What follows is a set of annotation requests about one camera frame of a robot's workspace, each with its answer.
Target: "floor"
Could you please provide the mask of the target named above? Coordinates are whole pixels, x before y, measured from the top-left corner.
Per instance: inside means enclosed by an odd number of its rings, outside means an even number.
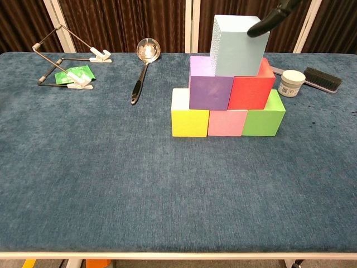
[[[66,261],[60,267],[61,260],[37,260],[33,268],[65,268]],[[22,268],[23,260],[0,260],[0,268]],[[262,261],[115,261],[113,268],[285,268],[282,260]],[[356,268],[354,261],[306,260],[303,268]]]

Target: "table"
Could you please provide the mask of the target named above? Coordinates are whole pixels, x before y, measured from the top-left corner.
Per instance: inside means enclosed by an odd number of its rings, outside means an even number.
[[[64,62],[97,77],[70,90],[37,86],[35,53],[0,55],[0,257],[357,259],[356,55],[266,54],[343,83],[282,97],[276,137],[208,138],[171,137],[188,54],[151,64],[136,106],[142,63],[111,58]]]

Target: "light blue block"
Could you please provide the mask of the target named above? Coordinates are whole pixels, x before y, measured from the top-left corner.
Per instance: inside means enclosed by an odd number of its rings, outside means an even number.
[[[256,16],[215,15],[210,58],[215,75],[257,76],[270,32],[247,35]]]

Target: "block stack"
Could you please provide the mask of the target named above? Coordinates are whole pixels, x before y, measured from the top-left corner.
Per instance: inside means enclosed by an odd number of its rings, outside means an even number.
[[[253,16],[216,15],[210,56],[191,56],[189,88],[172,91],[174,137],[275,136],[285,114]]]

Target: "metal ladle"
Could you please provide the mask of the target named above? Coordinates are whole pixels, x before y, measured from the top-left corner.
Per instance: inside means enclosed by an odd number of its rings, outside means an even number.
[[[138,46],[136,47],[136,53],[138,54],[139,59],[145,63],[145,66],[141,72],[139,80],[135,84],[131,99],[132,105],[135,105],[139,100],[149,63],[157,60],[157,58],[160,56],[160,52],[160,45],[152,38],[145,38],[138,43]]]

